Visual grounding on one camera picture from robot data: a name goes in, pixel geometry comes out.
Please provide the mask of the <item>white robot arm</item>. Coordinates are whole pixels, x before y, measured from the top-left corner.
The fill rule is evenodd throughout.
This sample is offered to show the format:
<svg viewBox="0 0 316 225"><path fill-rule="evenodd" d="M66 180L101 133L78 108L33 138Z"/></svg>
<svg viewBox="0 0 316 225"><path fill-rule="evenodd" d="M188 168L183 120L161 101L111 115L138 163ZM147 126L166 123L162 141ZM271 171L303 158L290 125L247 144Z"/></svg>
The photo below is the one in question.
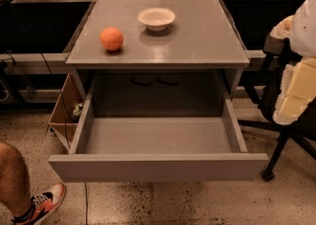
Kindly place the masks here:
<svg viewBox="0 0 316 225"><path fill-rule="evenodd" d="M316 98L316 0L305 0L270 36L288 38L290 49L301 56L295 65L285 65L273 114L274 122L290 125Z"/></svg>

